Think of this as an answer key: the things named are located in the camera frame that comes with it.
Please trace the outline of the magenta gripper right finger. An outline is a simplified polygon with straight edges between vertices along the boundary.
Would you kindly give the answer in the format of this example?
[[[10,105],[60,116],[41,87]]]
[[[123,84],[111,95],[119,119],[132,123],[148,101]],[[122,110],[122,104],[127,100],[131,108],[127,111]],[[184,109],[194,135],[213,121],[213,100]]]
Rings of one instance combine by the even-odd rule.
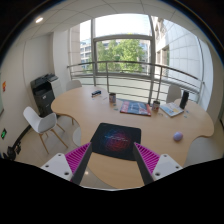
[[[133,154],[145,185],[182,169],[168,154],[159,155],[138,143],[133,146]]]

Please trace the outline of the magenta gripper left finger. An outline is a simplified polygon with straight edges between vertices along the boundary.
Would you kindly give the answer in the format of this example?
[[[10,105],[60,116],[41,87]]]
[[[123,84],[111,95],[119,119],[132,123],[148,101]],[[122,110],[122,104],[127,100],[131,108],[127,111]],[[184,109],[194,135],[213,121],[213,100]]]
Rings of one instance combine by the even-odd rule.
[[[42,166],[42,169],[79,185],[91,153],[92,144],[87,143],[67,154],[57,153]]]

